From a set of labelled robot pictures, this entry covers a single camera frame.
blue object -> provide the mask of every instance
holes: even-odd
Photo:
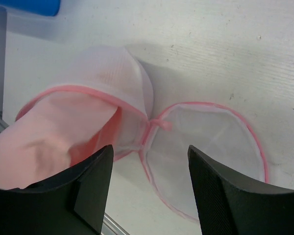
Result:
[[[1,6],[28,11],[42,16],[55,16],[61,0],[0,0]]]

pink trim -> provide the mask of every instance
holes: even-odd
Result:
[[[79,93],[93,95],[93,96],[96,96],[100,99],[103,99],[111,104],[114,104],[116,106],[119,106],[119,107],[124,108],[129,111],[132,111],[133,113],[135,113],[138,116],[140,116],[141,118],[143,118],[143,120],[148,121],[148,118],[144,113],[142,113],[138,109],[134,108],[133,106],[129,105],[128,103],[124,102],[123,100],[120,100],[119,98],[116,98],[110,94],[107,94],[107,93],[104,93],[101,91],[97,91],[93,88],[80,86],[80,85],[57,86],[57,87],[50,88],[50,89],[38,94],[35,98],[33,98],[30,102],[28,102],[24,107],[22,107],[22,109],[17,114],[15,120],[18,120],[21,117],[23,117],[30,109],[32,109],[32,107],[34,107],[34,105],[39,100],[41,100],[44,96],[49,95],[53,92],[79,92]]]
[[[190,105],[205,105],[205,106],[211,106],[211,107],[216,107],[216,108],[220,108],[220,109],[225,109],[225,110],[228,110],[230,111],[231,113],[233,113],[235,116],[237,116],[245,125],[246,127],[248,128],[248,130],[250,131],[250,133],[252,134],[253,138],[255,139],[255,142],[259,148],[259,151],[260,151],[260,156],[263,160],[263,164],[264,164],[264,172],[265,172],[265,182],[268,183],[269,182],[269,173],[268,173],[268,164],[267,164],[267,160],[266,160],[266,157],[264,155],[264,151],[263,151],[263,148],[260,144],[260,141],[259,139],[257,138],[255,132],[253,131],[252,127],[250,126],[250,124],[247,122],[247,120],[241,115],[239,114],[238,112],[236,112],[235,110],[231,109],[231,108],[228,108],[226,106],[223,106],[223,105],[219,105],[219,104],[215,104],[215,103],[211,103],[211,102],[182,102],[182,103],[176,103],[176,104],[173,104],[171,105],[170,107],[166,108],[157,118],[156,118],[156,123],[159,121],[159,120],[162,120],[164,117],[166,117],[171,111],[172,111],[172,108],[176,105],[179,105],[179,104],[190,104]],[[144,137],[142,139],[142,145],[143,145],[143,148],[139,151],[139,157],[140,157],[140,160],[142,162],[142,165],[143,165],[143,169],[146,173],[146,176],[149,180],[149,182],[155,187],[155,191],[157,193],[157,195],[159,196],[159,198],[161,199],[161,201],[163,201],[163,203],[169,207],[172,211],[174,211],[175,213],[181,215],[182,217],[184,218],[187,218],[187,219],[190,219],[192,221],[196,221],[198,222],[198,220],[194,219],[193,217],[189,216],[189,215],[186,215],[184,214],[183,212],[181,212],[180,210],[178,210],[177,208],[173,207],[172,205],[169,205],[166,201],[164,201],[159,193],[159,190],[157,188],[157,185],[155,184],[154,182],[154,179],[153,179],[153,175],[151,173],[151,170],[147,169],[148,166],[145,164],[144,162],[144,147],[146,145],[147,142],[150,141],[150,137],[151,137],[151,133],[152,131],[156,128],[157,126],[155,125],[149,125],[149,127],[147,128],[145,134],[144,134]]]
[[[160,120],[160,119],[153,119],[153,120],[150,121],[150,124],[160,126],[165,131],[172,130],[172,123],[169,122],[169,121],[163,121],[163,120]]]

mesh laundry bag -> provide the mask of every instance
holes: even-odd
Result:
[[[2,189],[25,188],[108,144],[116,157],[140,148],[153,92],[124,48],[90,48],[54,81],[0,134]]]
[[[113,143],[115,160],[131,151],[139,152],[159,197],[185,218],[198,221],[188,170],[189,145],[249,177],[268,180],[259,141],[235,111],[212,103],[180,103],[149,120],[153,105],[151,82],[142,66],[124,48],[87,50],[55,79],[52,88],[25,105],[17,119],[22,120],[40,100],[57,92],[90,95],[111,105],[112,113],[120,110],[121,115],[116,118],[120,124],[115,126],[118,134]]]

pink drawstring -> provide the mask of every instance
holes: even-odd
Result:
[[[172,123],[169,121],[163,121],[160,119],[153,119],[150,121],[151,124],[157,125],[164,129],[165,131],[171,131],[172,130]]]

pink cloth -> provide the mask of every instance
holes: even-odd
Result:
[[[113,144],[121,116],[117,106],[87,94],[44,97],[0,134],[0,188],[25,188]]]
[[[19,111],[24,116],[39,100],[54,92],[89,94],[120,108],[120,135],[114,160],[141,148],[153,107],[151,81],[142,65],[123,47],[91,47],[77,55],[48,87]]]

